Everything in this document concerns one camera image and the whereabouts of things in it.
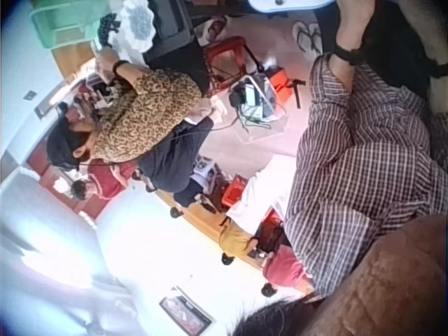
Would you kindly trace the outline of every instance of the checkered shirt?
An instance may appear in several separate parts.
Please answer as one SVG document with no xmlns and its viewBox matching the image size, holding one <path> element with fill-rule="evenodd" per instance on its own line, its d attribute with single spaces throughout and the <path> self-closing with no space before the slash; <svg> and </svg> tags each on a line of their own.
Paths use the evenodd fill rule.
<svg viewBox="0 0 448 336">
<path fill-rule="evenodd" d="M 448 174 L 430 158 L 424 100 L 366 64 L 350 94 L 318 58 L 311 98 L 285 230 L 326 297 L 375 239 L 417 216 L 448 214 Z"/>
</svg>

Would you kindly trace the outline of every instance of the black wristband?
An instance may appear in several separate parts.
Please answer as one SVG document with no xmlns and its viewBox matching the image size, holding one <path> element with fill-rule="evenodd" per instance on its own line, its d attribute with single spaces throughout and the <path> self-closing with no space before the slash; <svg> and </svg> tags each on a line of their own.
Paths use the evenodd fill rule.
<svg viewBox="0 0 448 336">
<path fill-rule="evenodd" d="M 434 59 L 427 58 L 426 69 L 430 77 L 441 78 L 448 76 L 448 63 L 438 64 Z"/>
<path fill-rule="evenodd" d="M 121 59 L 120 61 L 117 61 L 117 62 L 113 65 L 113 67 L 112 67 L 112 72 L 113 72 L 113 75 L 114 75 L 115 77 L 121 78 L 121 76 L 117 73 L 117 69 L 118 69 L 118 67 L 121 67 L 122 65 L 124 65 L 124 64 L 126 64 L 126 63 L 129 63 L 129 61 L 127 61 L 126 59 Z"/>
<path fill-rule="evenodd" d="M 359 65 L 364 61 L 364 54 L 361 49 L 345 50 L 335 43 L 333 54 L 341 60 L 347 61 L 350 65 Z"/>
</svg>

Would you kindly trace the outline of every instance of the green basket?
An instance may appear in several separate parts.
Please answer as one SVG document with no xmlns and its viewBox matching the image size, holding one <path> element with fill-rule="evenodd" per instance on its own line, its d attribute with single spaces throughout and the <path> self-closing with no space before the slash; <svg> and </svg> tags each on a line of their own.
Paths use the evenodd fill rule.
<svg viewBox="0 0 448 336">
<path fill-rule="evenodd" d="M 43 46 L 54 49 L 94 39 L 110 12 L 108 0 L 38 0 L 29 16 Z"/>
</svg>

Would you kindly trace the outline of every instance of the red clothing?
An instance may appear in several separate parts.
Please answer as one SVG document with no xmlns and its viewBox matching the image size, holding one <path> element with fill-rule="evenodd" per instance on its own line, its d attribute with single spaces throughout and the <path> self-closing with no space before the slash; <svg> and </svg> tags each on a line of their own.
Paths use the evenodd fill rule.
<svg viewBox="0 0 448 336">
<path fill-rule="evenodd" d="M 295 257 L 292 248 L 286 245 L 280 245 L 275 256 L 263 268 L 266 280 L 283 287 L 296 287 L 304 275 L 302 264 Z"/>
<path fill-rule="evenodd" d="M 118 163 L 120 175 L 128 180 L 137 168 L 133 162 Z M 117 180 L 108 166 L 101 159 L 93 159 L 87 168 L 89 179 L 95 182 L 98 187 L 98 196 L 105 200 L 110 200 L 117 194 L 121 193 L 125 187 Z"/>
</svg>

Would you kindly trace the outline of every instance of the framed picture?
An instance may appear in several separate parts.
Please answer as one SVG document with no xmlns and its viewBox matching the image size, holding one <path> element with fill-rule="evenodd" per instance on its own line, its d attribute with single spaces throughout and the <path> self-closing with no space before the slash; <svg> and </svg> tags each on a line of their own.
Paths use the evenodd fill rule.
<svg viewBox="0 0 448 336">
<path fill-rule="evenodd" d="M 159 305 L 188 336 L 201 335 L 213 322 L 177 287 Z"/>
</svg>

